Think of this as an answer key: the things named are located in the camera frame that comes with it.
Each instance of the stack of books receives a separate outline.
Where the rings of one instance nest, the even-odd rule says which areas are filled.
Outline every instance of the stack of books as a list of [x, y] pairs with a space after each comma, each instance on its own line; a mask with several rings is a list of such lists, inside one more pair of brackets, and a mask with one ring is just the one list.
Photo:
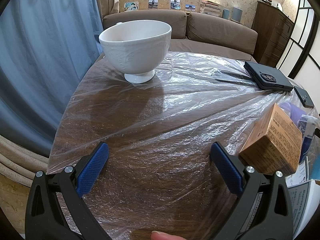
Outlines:
[[223, 11], [223, 6], [215, 2], [203, 1], [200, 5], [201, 13], [221, 17], [222, 11]]

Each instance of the black phone case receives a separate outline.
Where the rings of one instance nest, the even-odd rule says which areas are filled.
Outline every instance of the black phone case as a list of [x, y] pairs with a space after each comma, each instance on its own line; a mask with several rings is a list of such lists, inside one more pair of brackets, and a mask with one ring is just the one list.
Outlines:
[[[244, 68], [249, 72], [250, 76], [257, 83], [258, 87], [263, 90], [279, 90], [292, 91], [288, 78], [278, 69], [269, 66], [248, 62], [244, 63]], [[262, 74], [267, 74], [275, 78], [275, 81], [267, 81], [262, 77]]]
[[300, 87], [295, 86], [294, 91], [297, 93], [301, 103], [305, 107], [315, 107], [308, 92]]

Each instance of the blue gripper pad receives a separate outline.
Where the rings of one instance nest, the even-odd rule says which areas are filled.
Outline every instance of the blue gripper pad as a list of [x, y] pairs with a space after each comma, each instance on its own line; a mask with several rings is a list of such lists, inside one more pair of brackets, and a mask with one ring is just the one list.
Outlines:
[[218, 168], [230, 192], [240, 197], [243, 192], [242, 176], [227, 155], [229, 154], [218, 143], [215, 142], [211, 145], [210, 157], [212, 161]]
[[90, 192], [108, 158], [109, 147], [102, 143], [78, 176], [76, 190], [79, 197]]

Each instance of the wooden table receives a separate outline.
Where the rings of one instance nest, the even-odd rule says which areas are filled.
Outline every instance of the wooden table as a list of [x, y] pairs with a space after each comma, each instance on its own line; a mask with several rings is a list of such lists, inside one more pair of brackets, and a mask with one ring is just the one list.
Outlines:
[[253, 122], [281, 101], [302, 107], [294, 92], [258, 89], [237, 60], [169, 52], [152, 80], [131, 84], [102, 59], [70, 99], [48, 173], [106, 141], [108, 163], [84, 200], [113, 239], [152, 230], [207, 239], [236, 199], [209, 161], [211, 144], [239, 152]]

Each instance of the sofa cushion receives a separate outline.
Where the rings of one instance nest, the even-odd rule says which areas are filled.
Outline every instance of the sofa cushion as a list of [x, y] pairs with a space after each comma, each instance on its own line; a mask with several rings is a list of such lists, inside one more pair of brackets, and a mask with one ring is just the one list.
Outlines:
[[187, 15], [184, 11], [176, 10], [138, 10], [110, 14], [103, 18], [103, 28], [107, 29], [118, 22], [135, 20], [156, 20], [169, 24], [172, 28], [173, 39], [184, 39], [186, 36]]
[[169, 51], [201, 53], [256, 63], [254, 58], [248, 53], [215, 44], [192, 41], [188, 38], [184, 40], [171, 39]]
[[187, 36], [194, 41], [221, 45], [252, 55], [258, 34], [241, 24], [223, 18], [191, 12]]

